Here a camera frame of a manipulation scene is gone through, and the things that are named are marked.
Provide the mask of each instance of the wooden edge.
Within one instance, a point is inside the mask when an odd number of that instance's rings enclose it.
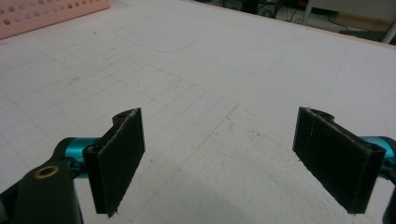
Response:
[[[189,3],[193,3],[193,4],[204,5],[204,6],[207,6],[207,7],[219,8],[220,10],[227,10],[227,11],[231,11],[233,13],[239,13],[241,15],[251,16],[251,17],[255,17],[255,18],[260,18],[260,19],[263,19],[263,20],[271,20],[271,21],[274,21],[274,22],[282,22],[282,23],[285,23],[285,24],[290,25],[290,26],[301,26],[301,28],[303,28],[303,29],[305,28],[306,30],[319,31],[319,32],[322,32],[324,34],[335,35],[335,36],[343,37],[343,38],[346,38],[346,39],[356,40],[356,41],[359,41],[361,43],[376,45],[376,46],[379,46],[379,47],[382,47],[382,48],[396,49],[396,46],[393,46],[393,45],[390,45],[390,44],[384,44],[384,43],[381,43],[381,42],[375,42],[373,40],[362,39],[362,38],[358,38],[358,37],[352,36],[352,35],[341,35],[341,34],[338,34],[338,33],[330,32],[330,31],[326,31],[326,30],[321,30],[319,28],[314,28],[314,27],[310,27],[310,26],[302,26],[300,24],[296,24],[296,23],[292,23],[292,22],[288,22],[288,21],[274,20],[274,19],[263,17],[263,16],[253,15],[253,14],[249,14],[249,13],[242,12],[242,11],[236,11],[236,10],[232,10],[232,9],[226,8],[226,7],[217,7],[217,6],[209,5],[209,4],[206,4],[206,3],[197,2],[197,1],[194,1],[194,0],[180,0],[180,1],[189,2]]]

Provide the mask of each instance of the black rubber pad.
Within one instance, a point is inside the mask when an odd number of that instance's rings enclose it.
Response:
[[[385,149],[364,142],[321,111],[300,107],[293,150],[350,214],[364,213]]]
[[[112,217],[145,152],[140,108],[113,118],[113,127],[92,147],[84,149],[97,213]]]

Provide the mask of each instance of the brass insert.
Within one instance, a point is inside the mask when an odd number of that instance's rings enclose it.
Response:
[[[58,171],[59,171],[58,166],[54,166],[54,165],[46,166],[46,167],[43,167],[35,172],[35,178],[36,179],[45,179],[47,177],[55,175],[56,173],[58,173]]]

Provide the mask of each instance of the white tabletop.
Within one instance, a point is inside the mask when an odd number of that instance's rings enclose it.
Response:
[[[352,216],[292,151],[299,106],[396,137],[393,47],[179,0],[110,9],[0,41],[0,190],[69,136],[142,107],[147,152],[111,219],[86,223],[381,223],[378,179]]]

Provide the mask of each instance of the pink foam block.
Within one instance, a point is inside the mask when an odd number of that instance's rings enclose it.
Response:
[[[109,0],[0,0],[0,39],[109,7]]]

